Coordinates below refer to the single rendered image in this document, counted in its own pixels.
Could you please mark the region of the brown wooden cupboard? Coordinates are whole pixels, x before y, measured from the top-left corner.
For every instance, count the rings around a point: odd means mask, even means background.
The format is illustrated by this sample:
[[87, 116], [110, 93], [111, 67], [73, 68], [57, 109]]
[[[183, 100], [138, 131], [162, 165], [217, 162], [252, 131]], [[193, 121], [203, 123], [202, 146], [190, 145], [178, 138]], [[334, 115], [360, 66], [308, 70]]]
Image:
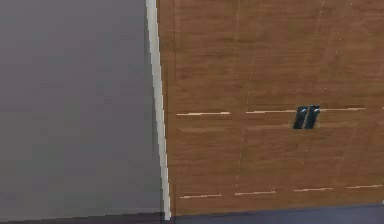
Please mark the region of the brown wooden cupboard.
[[173, 216], [384, 201], [384, 0], [156, 8]]

